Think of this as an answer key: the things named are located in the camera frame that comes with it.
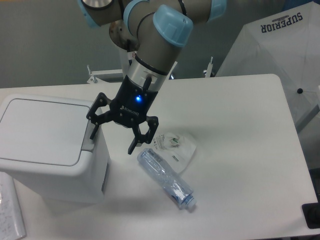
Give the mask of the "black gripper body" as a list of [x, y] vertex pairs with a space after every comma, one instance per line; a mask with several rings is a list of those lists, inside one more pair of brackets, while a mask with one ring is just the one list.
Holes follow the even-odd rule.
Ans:
[[149, 90], [152, 78], [146, 77], [142, 86], [136, 85], [126, 76], [110, 104], [112, 120], [126, 128], [133, 128], [144, 122], [157, 125], [158, 117], [148, 116], [147, 113], [157, 96], [156, 91]]

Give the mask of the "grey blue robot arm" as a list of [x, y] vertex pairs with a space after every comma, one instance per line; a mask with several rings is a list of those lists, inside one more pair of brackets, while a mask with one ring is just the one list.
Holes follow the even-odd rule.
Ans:
[[225, 0], [80, 0], [78, 5], [90, 26], [123, 21], [139, 43], [135, 57], [113, 99], [99, 93], [86, 117], [94, 125], [115, 122], [130, 128], [134, 139], [128, 148], [149, 144], [159, 120], [147, 113], [166, 77], [187, 44], [193, 26], [222, 16]]

